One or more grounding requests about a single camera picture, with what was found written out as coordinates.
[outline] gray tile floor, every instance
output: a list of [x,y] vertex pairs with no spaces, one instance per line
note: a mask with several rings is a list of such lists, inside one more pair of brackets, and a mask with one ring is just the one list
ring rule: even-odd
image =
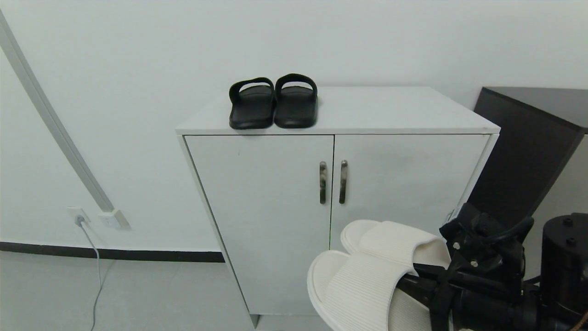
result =
[[[251,331],[223,263],[101,261],[95,331]],[[0,252],[0,330],[84,331],[96,260]]]

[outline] black cabinet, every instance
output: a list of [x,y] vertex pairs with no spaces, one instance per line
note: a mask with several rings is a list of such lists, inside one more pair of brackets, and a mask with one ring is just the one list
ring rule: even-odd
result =
[[588,90],[484,87],[475,112],[501,130],[469,202],[515,224],[533,215],[588,132]]

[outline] black baseboard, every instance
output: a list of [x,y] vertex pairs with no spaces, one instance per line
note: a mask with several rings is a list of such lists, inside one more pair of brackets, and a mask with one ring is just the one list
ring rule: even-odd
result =
[[[16,253],[41,254],[68,257],[96,258],[91,248],[64,247],[8,243],[0,241],[0,251]],[[118,250],[98,249],[101,259],[136,260],[136,261],[172,261],[172,262],[212,262],[223,263],[225,259],[219,251],[159,251],[159,250]]]

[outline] cabinet door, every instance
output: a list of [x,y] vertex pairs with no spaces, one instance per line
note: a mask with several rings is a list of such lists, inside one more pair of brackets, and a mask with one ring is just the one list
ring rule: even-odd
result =
[[[433,234],[456,207],[488,135],[336,135],[331,249],[351,221],[395,221]],[[345,202],[341,165],[347,162]]]
[[[315,314],[306,274],[329,249],[332,135],[186,142],[250,314]],[[327,167],[320,201],[320,163]]]

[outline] gray wall trim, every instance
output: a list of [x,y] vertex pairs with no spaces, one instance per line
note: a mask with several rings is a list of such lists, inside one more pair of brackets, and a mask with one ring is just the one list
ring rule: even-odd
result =
[[74,142],[71,140],[67,130],[59,120],[53,106],[51,106],[51,103],[39,85],[39,81],[37,81],[35,74],[33,74],[31,67],[26,61],[26,58],[16,42],[1,9],[0,47],[4,50],[8,62],[10,62],[10,65],[14,69],[18,79],[21,81],[22,86],[29,95],[37,112],[39,112],[43,122],[45,122],[47,129],[51,132],[57,145],[59,145],[59,148],[61,148],[65,157],[68,159],[69,163],[78,174],[78,177],[82,180],[100,209],[104,212],[113,211],[114,207],[112,203],[106,196],[106,193],[104,193],[102,187],[100,187],[100,184],[96,181],[96,178],[92,175],[90,168],[75,147]]

